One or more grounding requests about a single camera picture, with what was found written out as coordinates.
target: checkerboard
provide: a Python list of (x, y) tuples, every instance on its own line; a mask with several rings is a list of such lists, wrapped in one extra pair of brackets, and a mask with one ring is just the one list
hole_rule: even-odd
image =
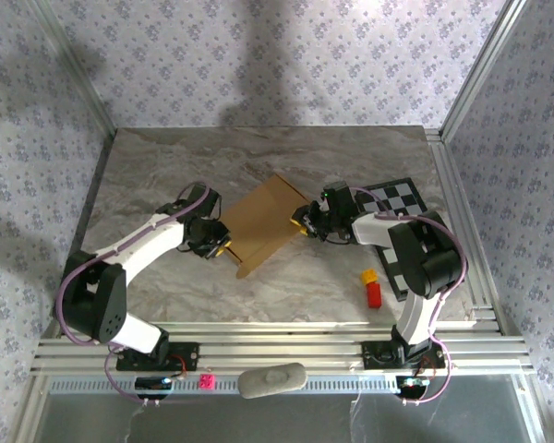
[[(360, 210), (381, 212), (384, 211), (385, 206), (396, 215), (419, 215), (427, 211), (427, 206), (425, 206), (425, 202), (423, 202), (423, 199), (418, 194), (413, 180), (408, 177), (379, 185), (363, 187), (378, 196), (381, 199), (381, 203), (376, 202), (372, 196), (359, 192), (355, 195), (355, 201)], [(400, 271), (400, 265), (394, 250), (381, 246), (374, 247), (386, 271), (396, 299), (399, 302), (403, 302), (408, 295), (408, 286)]]

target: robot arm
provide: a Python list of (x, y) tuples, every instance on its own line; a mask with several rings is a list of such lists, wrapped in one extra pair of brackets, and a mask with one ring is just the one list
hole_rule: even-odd
[[(181, 245), (200, 257), (219, 256), (230, 243), (225, 225), (211, 218), (220, 198), (195, 185), (186, 199), (168, 203), (136, 231), (92, 254), (78, 251), (66, 263), (64, 275), (93, 260), (101, 262), (83, 270), (66, 287), (62, 313), (68, 326), (102, 343), (115, 343), (162, 363), (168, 354), (168, 333), (127, 313), (126, 288), (156, 258)], [(201, 203), (189, 212), (194, 202)]]
[(397, 363), (420, 357), (431, 348), (429, 325), (440, 293), (457, 281), (462, 265), (453, 242), (439, 229), (445, 227), (437, 212), (418, 220), (381, 217), (360, 212), (345, 182), (325, 186), (321, 201), (299, 208), (292, 222), (309, 237), (326, 241), (337, 233), (346, 243), (379, 245), (394, 250), (410, 291), (398, 323), (392, 328), (392, 353)]

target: pink object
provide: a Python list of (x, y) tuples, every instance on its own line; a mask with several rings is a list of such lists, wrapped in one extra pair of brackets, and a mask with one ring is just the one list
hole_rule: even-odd
[(201, 374), (199, 376), (199, 389), (214, 390), (215, 376), (213, 376), (212, 374)]

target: gray pad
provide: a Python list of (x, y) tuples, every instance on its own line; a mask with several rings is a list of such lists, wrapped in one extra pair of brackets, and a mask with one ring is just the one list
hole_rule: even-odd
[(245, 399), (256, 399), (302, 389), (306, 382), (307, 373), (304, 366), (291, 363), (243, 372), (238, 378), (238, 390)]

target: metal bracket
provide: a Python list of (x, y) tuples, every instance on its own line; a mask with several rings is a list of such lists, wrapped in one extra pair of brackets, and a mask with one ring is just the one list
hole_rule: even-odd
[(117, 358), (115, 368), (122, 372), (193, 372), (197, 370), (198, 360), (199, 343), (172, 341), (168, 343), (168, 353), (162, 364), (146, 354), (125, 349)]
[(430, 349), (420, 353), (417, 357), (402, 361), (400, 354), (402, 346), (398, 349), (398, 343), (394, 341), (363, 341), (361, 343), (361, 355), (365, 370), (373, 369), (414, 369), (421, 366), (423, 360), (428, 360), (429, 365), (435, 369), (445, 367), (443, 351), (441, 347), (432, 343)]

